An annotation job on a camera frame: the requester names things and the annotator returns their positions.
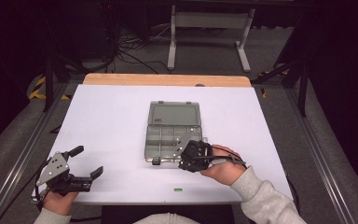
gray sweatshirt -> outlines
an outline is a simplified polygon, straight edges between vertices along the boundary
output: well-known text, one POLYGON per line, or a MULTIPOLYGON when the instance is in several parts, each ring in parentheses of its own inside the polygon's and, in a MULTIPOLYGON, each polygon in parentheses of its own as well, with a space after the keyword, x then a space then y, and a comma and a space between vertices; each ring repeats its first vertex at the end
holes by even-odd
MULTIPOLYGON (((298 215, 293 201, 277 191, 267 180, 255 176, 250 166, 230 186, 242 197, 243 213, 256 223, 305 223, 298 215)), ((43 208, 34 224, 67 224, 71 216, 61 216, 43 208)), ((176 214, 156 214, 136 222, 136 224, 193 224, 198 223, 176 214)))

hand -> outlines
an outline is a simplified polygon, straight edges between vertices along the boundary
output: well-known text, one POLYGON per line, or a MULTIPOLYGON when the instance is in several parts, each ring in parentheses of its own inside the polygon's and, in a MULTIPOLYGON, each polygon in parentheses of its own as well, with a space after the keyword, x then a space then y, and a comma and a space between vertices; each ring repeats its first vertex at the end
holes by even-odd
MULTIPOLYGON (((227 156, 229 153, 225 152, 229 151, 234 155, 240 156, 238 153, 234 152, 229 147, 222 147, 219 145, 212 145, 213 147, 213 155, 214 156, 227 156)), ((207 170, 203 170, 200 173, 202 175, 208 176, 210 178, 215 179, 217 182, 231 186, 244 172, 246 168, 239 164, 234 164, 231 161, 226 161, 220 164, 212 165, 207 170)))
POLYGON ((62 196, 59 193, 49 192, 45 197, 43 207, 53 213, 68 216, 72 202, 78 194, 79 192, 69 192, 62 196))

person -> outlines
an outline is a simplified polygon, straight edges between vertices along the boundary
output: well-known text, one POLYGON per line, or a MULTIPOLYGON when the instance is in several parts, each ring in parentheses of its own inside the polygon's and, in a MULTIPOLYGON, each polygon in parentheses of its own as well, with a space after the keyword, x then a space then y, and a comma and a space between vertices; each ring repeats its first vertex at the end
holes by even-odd
MULTIPOLYGON (((213 145, 213 154, 215 156, 227 156, 227 154, 240 156, 232 149, 218 145, 213 145)), ((214 164, 200 173, 237 191, 242 197, 243 213, 256 223, 306 223, 299 216, 293 201, 277 191, 269 181, 260 180, 255 175, 252 166, 245 168, 239 164, 224 162, 214 164)), ((70 192, 62 197, 60 194, 49 192, 35 224, 69 223, 71 204, 77 194, 78 192, 70 192)), ((136 222, 136 224, 148 223, 193 224, 198 222, 176 214, 156 214, 136 222)))

black cable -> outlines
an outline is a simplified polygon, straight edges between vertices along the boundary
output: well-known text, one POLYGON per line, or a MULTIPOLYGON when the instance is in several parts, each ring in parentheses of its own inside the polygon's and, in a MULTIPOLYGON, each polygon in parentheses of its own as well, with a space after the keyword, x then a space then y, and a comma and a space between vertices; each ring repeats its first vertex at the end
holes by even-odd
POLYGON ((213 147, 213 146, 211 146, 211 147, 212 147, 212 148, 219 149, 219 150, 222 150, 222 151, 225 151, 225 152, 227 152, 227 153, 229 153, 229 154, 231 154, 231 155, 237 157, 240 161, 243 161, 240 156, 238 156, 238 155, 236 155, 236 154, 234 154, 234 153, 232 153, 232 152, 230 152, 230 151, 228 151, 228 150, 226 150, 226 149, 224 149, 224 148, 222 148, 222 147, 213 147))
POLYGON ((108 65, 105 67, 105 73, 107 73, 107 67, 108 67, 108 65))
POLYGON ((110 71, 111 71, 112 73, 115 73, 115 72, 116 72, 116 65, 115 65, 115 62, 113 62, 113 67, 114 67, 114 69, 111 69, 110 71))
MULTIPOLYGON (((128 61, 124 60, 122 56, 121 56, 121 58, 117 56, 117 58, 118 58, 119 60, 121 60, 122 62, 124 62, 124 63, 135 63, 135 62, 128 62, 128 61)), ((168 68, 167 64, 165 64, 165 63, 163 63, 163 62, 150 61, 150 62, 141 62, 141 63, 161 63, 161 64, 167 69, 168 73, 171 74, 171 70, 168 68)))
POLYGON ((42 170, 45 166, 48 165, 48 163, 50 162, 51 158, 45 160, 42 165, 40 165, 40 167, 37 169, 36 172, 36 177, 34 179, 34 198, 36 199, 36 207, 37 209, 40 211, 42 211, 42 206, 43 204, 41 203, 43 200, 40 198, 40 193, 39 193, 39 187, 36 185, 37 180, 39 179, 40 175, 42 174, 42 170))
POLYGON ((148 67, 150 70, 152 70, 153 72, 155 72, 156 74, 158 74, 158 71, 156 71, 155 69, 153 69, 152 67, 150 67, 150 66, 147 65, 146 63, 142 62, 141 60, 139 60, 139 59, 135 58, 134 56, 130 55, 129 53, 126 53, 126 52, 124 52, 124 51, 122 51, 122 50, 120 50, 119 52, 120 52, 120 53, 123 53, 123 54, 125 54, 125 55, 127 55, 127 56, 132 57, 134 60, 138 61, 139 63, 143 64, 144 66, 148 67))
POLYGON ((298 197, 297 190, 296 190, 296 188, 295 188, 295 185, 293 185, 292 181, 290 181, 288 175, 286 176, 286 179, 287 179, 287 183, 289 183, 290 189, 293 191, 293 194, 294 194, 294 196, 295 196, 294 199, 293 199, 293 201, 294 201, 294 203, 295 203, 295 206, 296 206, 298 215, 300 216, 300 198, 298 197))
MULTIPOLYGON (((110 63, 112 63, 114 61, 114 56, 110 59, 108 59, 108 61, 106 61, 106 63, 102 63, 100 65, 97 65, 95 67, 90 67, 90 68, 87 68, 87 67, 84 67, 85 69, 87 69, 87 74, 88 73, 92 73, 92 72, 95 72, 95 71, 98 71, 98 70, 101 70, 107 66, 109 66, 110 63)), ((86 73, 86 70, 79 70, 79 69, 71 69, 71 68, 68 68, 68 70, 71 72, 71 73, 81 73, 81 74, 85 74, 86 73)))
POLYGON ((236 159, 233 157, 229 157, 229 156, 195 156, 192 157, 193 160, 219 160, 219 159, 224 159, 224 160, 231 160, 231 162, 233 162, 234 164, 238 164, 240 165, 240 163, 235 163, 236 162, 243 162, 240 159, 236 159))
MULTIPOLYGON (((211 147, 212 147, 212 148, 219 149, 219 150, 222 150, 222 151, 225 151, 225 152, 227 152, 228 154, 230 154, 230 155, 236 157, 239 161, 243 161, 242 158, 241 158, 239 155, 236 155, 236 154, 234 154, 233 152, 230 152, 230 151, 228 151, 228 150, 226 150, 226 149, 224 149, 224 148, 222 148, 222 147, 214 147, 214 146, 211 146, 211 147)), ((248 167, 246 166, 246 164, 242 164, 242 166, 245 167, 246 169, 248 169, 248 167)))
POLYGON ((46 161, 42 163, 42 165, 36 170, 36 172, 31 176, 31 178, 29 180, 27 180, 27 182, 25 183, 25 185, 19 190, 19 192, 17 192, 17 194, 14 196, 14 198, 10 201, 10 203, 5 207, 4 211, 1 213, 0 215, 0 221, 2 219, 2 217, 5 215, 5 213, 7 212, 7 210, 9 209, 9 207, 16 201, 16 199, 20 196, 20 194, 25 190, 25 188, 28 186, 28 184, 34 179, 35 176, 37 176, 38 174, 40 174, 40 170, 43 169, 43 167, 46 166, 46 161))
POLYGON ((120 45, 120 47, 122 49, 125 49, 126 51, 129 51, 131 49, 143 49, 144 47, 146 47, 152 43, 159 42, 162 38, 159 38, 157 40, 155 40, 155 39, 160 37, 162 34, 164 34, 169 28, 170 28, 170 26, 165 28, 161 32, 158 32, 155 36, 149 37, 146 40, 137 38, 137 37, 129 38, 130 33, 123 34, 121 36, 125 36, 125 37, 124 38, 121 37, 118 41, 118 44, 120 45))
POLYGON ((34 196, 34 197, 36 198, 36 201, 37 201, 36 208, 37 208, 37 210, 39 210, 39 212, 42 212, 43 201, 45 201, 45 197, 46 197, 46 196, 48 195, 48 193, 50 192, 50 189, 48 188, 48 189, 46 190, 46 192, 45 192, 44 195, 43 195, 43 198, 40 197, 39 187, 38 187, 38 186, 35 187, 34 192, 35 192, 35 196, 34 196))
POLYGON ((55 53, 54 57, 57 57, 57 59, 59 59, 61 62, 64 62, 66 64, 71 65, 72 67, 74 67, 77 71, 81 72, 81 73, 85 73, 88 74, 91 71, 89 69, 87 69, 86 67, 83 66, 83 64, 78 64, 74 61, 72 61, 71 59, 59 54, 59 53, 55 53))

dark floor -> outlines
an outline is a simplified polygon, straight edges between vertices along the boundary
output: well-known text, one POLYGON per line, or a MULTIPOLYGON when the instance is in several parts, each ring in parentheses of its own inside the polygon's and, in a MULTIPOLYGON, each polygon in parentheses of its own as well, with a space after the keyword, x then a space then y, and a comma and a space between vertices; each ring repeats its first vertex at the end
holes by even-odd
MULTIPOLYGON (((233 47, 237 36, 240 35, 238 32, 225 30, 219 35, 210 35, 203 30, 184 30, 178 35, 176 65, 172 73, 256 78, 260 72, 272 69, 291 32, 290 28, 252 29, 245 46, 252 72, 244 74, 233 47)), ((166 63, 169 40, 165 38, 168 35, 163 34, 159 42, 142 49, 130 50, 128 53, 143 62, 166 63)), ((134 62, 128 56, 123 57, 126 61, 134 62)), ((85 65, 93 66, 99 63, 101 62, 87 61, 85 65)), ((162 63, 148 65, 161 74, 169 73, 162 63)), ((107 71, 153 73, 141 63, 125 63, 119 59, 110 64, 107 71)), ((358 223, 358 177, 330 129, 311 85, 307 95, 307 118, 302 119, 298 116, 291 98, 297 89, 285 90, 279 85, 279 80, 280 77, 276 77, 268 84, 255 86, 255 91, 283 168, 288 171, 296 187, 301 216, 308 223, 358 223), (261 94, 262 88, 267 96, 261 94), (311 137, 306 132, 304 123, 309 124, 311 137), (322 163, 325 162, 327 168, 320 165, 320 156, 315 157, 318 153, 315 153, 315 144, 312 144, 310 138, 316 140, 316 147, 322 155, 322 163)), ((81 81, 80 76, 74 76, 67 85, 56 83, 56 92, 63 91, 72 95, 81 81)), ((44 100, 31 100, 0 136, 0 203, 7 202, 9 196, 12 197, 19 191, 48 155, 57 136, 49 131, 62 124, 70 100, 56 101, 47 113, 43 113, 44 105, 44 100)), ((7 210, 0 223, 34 222, 38 211, 29 200, 32 190, 33 186, 29 184, 7 210)), ((248 223, 239 205, 232 206, 236 223, 248 223)), ((101 206, 80 204, 76 204, 73 210, 74 217, 95 217, 100 216, 102 212, 101 206)), ((100 220, 85 223, 100 223, 100 220)))

